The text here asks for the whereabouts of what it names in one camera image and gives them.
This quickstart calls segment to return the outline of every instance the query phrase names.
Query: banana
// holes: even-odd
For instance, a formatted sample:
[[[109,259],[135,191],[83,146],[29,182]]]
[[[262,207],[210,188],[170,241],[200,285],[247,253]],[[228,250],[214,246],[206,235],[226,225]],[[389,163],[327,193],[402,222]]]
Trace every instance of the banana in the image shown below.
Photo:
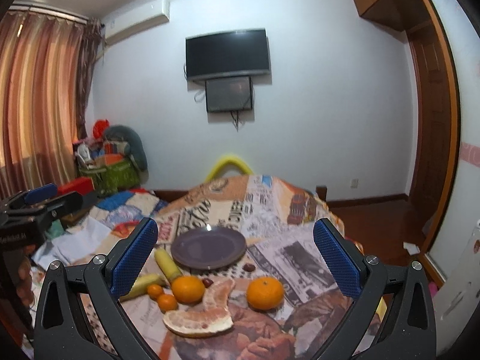
[[[157,249],[154,257],[158,267],[170,283],[173,283],[176,278],[183,275],[165,249]]]
[[[130,292],[127,295],[120,297],[120,302],[124,302],[125,300],[133,299],[140,295],[146,294],[147,287],[151,284],[166,286],[167,281],[161,274],[145,274],[143,276],[139,276],[137,280],[135,280]]]

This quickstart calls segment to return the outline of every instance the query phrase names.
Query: wooden floor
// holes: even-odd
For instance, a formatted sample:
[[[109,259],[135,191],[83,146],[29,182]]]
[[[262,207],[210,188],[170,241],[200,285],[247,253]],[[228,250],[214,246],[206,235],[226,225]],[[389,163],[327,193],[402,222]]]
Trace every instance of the wooden floor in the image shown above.
[[[378,256],[385,264],[408,265],[413,258],[403,249],[403,242],[421,248],[425,240],[423,223],[404,200],[330,210],[343,220],[347,237],[360,242],[366,255]]]

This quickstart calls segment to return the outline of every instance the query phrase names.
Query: door frame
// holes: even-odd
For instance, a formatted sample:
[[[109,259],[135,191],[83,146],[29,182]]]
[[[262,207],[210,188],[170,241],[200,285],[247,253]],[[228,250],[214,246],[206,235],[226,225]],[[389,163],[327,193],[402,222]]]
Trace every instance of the door frame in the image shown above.
[[[430,229],[427,233],[425,242],[423,243],[420,255],[418,259],[421,261],[425,270],[430,274],[435,283],[441,287],[445,280],[443,275],[438,271],[438,269],[430,262],[426,253],[430,250],[431,245],[434,243],[435,238],[440,230],[442,225],[443,218],[447,212],[448,203],[450,201],[450,196],[452,195],[453,184],[455,181],[455,176],[457,175],[457,165],[458,165],[458,154],[460,149],[460,96],[458,91],[458,82],[457,82],[457,73],[455,70],[455,65],[453,61],[452,52],[450,50],[450,45],[448,43],[445,31],[443,29],[442,23],[437,15],[437,12],[431,2],[431,0],[422,0],[425,4],[427,11],[430,15],[430,20],[435,28],[437,33],[438,40],[440,43],[440,48],[442,51],[442,56],[445,60],[446,73],[448,79],[448,89],[450,95],[450,114],[451,114],[451,128],[450,128],[450,148],[448,153],[448,164],[447,164],[447,173],[445,176],[445,181],[443,183],[442,194],[440,196],[440,201],[438,203],[437,210],[433,215]],[[419,86],[420,77],[418,75],[418,67],[416,58],[414,59],[415,65],[415,76],[417,80],[417,96],[418,96],[418,142],[421,143],[422,139],[422,94],[420,92],[421,87]],[[417,143],[417,158],[415,160],[415,170],[412,179],[412,186],[416,182],[418,162],[419,162],[419,151],[421,145]]]

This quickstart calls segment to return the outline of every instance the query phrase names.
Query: air conditioner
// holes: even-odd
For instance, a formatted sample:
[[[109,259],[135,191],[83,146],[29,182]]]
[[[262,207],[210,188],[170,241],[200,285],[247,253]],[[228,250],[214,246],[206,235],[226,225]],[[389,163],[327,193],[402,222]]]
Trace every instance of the air conditioner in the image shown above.
[[[105,23],[106,44],[111,46],[168,21],[170,21],[169,0],[157,0],[141,5]]]

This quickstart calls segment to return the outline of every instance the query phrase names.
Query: orange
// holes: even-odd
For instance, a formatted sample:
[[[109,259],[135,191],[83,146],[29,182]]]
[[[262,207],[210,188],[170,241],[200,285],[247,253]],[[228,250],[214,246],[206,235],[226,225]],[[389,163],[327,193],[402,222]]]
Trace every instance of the orange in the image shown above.
[[[150,284],[147,287],[147,294],[152,300],[157,300],[160,295],[163,295],[163,288],[158,284]]]
[[[259,277],[247,288],[247,302],[254,309],[270,310],[278,307],[283,300],[283,285],[273,277]]]
[[[160,295],[157,298],[157,305],[160,307],[160,310],[162,310],[162,312],[176,310],[179,306],[175,297],[170,294]]]
[[[180,276],[171,284],[172,293],[180,303],[197,303],[202,300],[205,286],[196,276]]]

